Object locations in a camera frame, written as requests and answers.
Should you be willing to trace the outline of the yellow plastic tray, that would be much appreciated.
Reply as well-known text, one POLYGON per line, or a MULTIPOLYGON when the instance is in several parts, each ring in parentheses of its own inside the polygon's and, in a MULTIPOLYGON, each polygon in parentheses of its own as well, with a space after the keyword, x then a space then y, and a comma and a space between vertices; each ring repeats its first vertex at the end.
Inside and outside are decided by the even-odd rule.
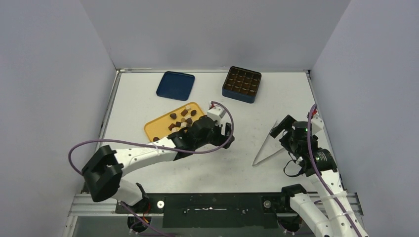
POLYGON ((206 115, 206 113, 197 103, 190 102, 146 123, 144 125, 144 131, 149 141, 153 142, 158 138, 164 138, 174 132, 179 131, 182 128, 190 127, 193 122, 204 115, 206 115), (183 117, 180 113, 185 109, 185 106, 187 105, 191 106, 191 110, 189 110, 188 114, 183 117), (192 110, 197 111, 195 116, 190 115, 192 110), (172 119, 169 117, 169 115, 172 113, 177 114, 177 119, 172 119))

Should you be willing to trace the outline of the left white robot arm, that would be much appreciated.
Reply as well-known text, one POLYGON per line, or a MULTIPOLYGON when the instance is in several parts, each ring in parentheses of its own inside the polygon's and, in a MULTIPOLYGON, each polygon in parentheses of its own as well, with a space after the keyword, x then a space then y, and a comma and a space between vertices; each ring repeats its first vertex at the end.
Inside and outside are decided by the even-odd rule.
POLYGON ((232 121, 221 125, 218 120, 202 116, 190 127, 153 143, 116 150, 102 146, 83 167, 82 176, 94 202, 112 198, 142 212, 147 208, 148 196, 141 184, 125 180, 125 175, 156 163, 199 154, 198 149, 208 144, 215 150, 228 149, 234 141, 233 132, 232 121))

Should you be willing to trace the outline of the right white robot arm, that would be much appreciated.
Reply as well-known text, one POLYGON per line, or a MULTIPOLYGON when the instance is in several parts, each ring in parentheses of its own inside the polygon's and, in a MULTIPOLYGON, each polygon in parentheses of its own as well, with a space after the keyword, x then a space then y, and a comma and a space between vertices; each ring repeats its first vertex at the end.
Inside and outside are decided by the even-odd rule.
POLYGON ((368 234, 352 209, 332 153, 318 145, 316 133, 323 125, 318 116, 307 122, 287 115, 272 127, 269 136, 278 138, 292 162, 300 166, 299 175, 313 185, 325 211, 310 200, 301 184, 282 187, 280 206, 296 212, 317 237, 366 237, 368 234))

